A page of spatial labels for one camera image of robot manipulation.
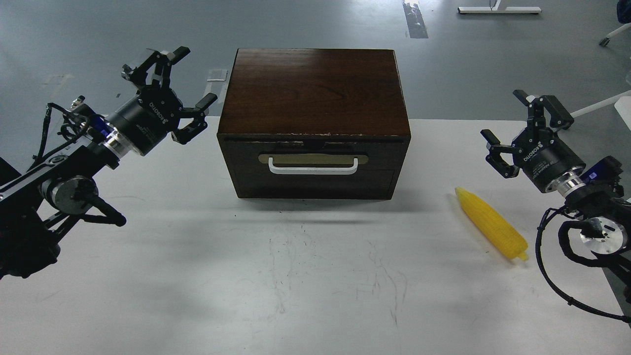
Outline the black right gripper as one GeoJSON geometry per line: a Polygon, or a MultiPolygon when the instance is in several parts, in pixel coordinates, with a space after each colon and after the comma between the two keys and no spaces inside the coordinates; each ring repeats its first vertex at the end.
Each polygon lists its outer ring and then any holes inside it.
{"type": "Polygon", "coordinates": [[[568,130],[574,117],[554,95],[535,97],[519,89],[512,94],[527,107],[528,130],[515,137],[514,146],[501,144],[491,130],[481,130],[489,151],[486,161],[505,179],[516,177],[521,169],[541,193],[549,193],[553,180],[572,170],[583,171],[586,164],[556,132],[536,129],[568,130]],[[514,165],[502,159],[503,153],[513,154],[514,165]]]}

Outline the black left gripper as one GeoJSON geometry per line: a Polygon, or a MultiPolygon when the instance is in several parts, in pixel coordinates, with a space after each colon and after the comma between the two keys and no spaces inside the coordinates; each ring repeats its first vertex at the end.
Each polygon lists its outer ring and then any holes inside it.
{"type": "Polygon", "coordinates": [[[153,150],[169,132],[176,143],[187,144],[208,127],[207,109],[218,96],[208,93],[194,107],[182,107],[181,100],[170,89],[172,67],[190,52],[185,46],[173,52],[147,49],[147,57],[142,62],[122,67],[122,78],[139,91],[106,120],[140,156],[153,150]],[[191,123],[179,128],[179,121],[188,118],[192,119],[191,123]]]}

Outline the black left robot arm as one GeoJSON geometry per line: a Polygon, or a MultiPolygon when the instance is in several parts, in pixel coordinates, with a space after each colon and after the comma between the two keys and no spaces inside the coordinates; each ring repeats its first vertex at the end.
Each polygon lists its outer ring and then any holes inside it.
{"type": "Polygon", "coordinates": [[[25,173],[1,162],[1,276],[27,278],[56,263],[61,239],[81,220],[122,226],[126,218],[99,196],[93,177],[115,169],[130,151],[145,156],[167,135],[187,144],[207,128],[206,94],[183,106],[171,89],[174,65],[191,50],[148,50],[148,57],[121,76],[136,94],[109,115],[97,114],[77,97],[65,109],[48,103],[38,152],[25,173]]]}

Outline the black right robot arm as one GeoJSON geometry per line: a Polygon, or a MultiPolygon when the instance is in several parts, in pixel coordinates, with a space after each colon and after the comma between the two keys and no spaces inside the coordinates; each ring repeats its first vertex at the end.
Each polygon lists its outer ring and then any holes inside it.
{"type": "Polygon", "coordinates": [[[527,107],[526,127],[511,144],[501,144],[491,130],[482,130],[487,140],[486,161],[505,179],[520,172],[541,193],[559,192],[565,203],[543,214],[535,240],[539,271],[550,288],[584,312],[630,322],[630,317],[614,315],[590,307],[559,288],[548,276],[541,246],[548,223],[557,215],[566,216],[558,229],[559,246],[568,260],[591,268],[611,271],[625,285],[625,301],[630,301],[630,203],[620,184],[622,164],[606,156],[587,169],[583,160],[558,135],[568,130],[574,117],[554,95],[535,97],[523,90],[512,93],[527,107]]]}

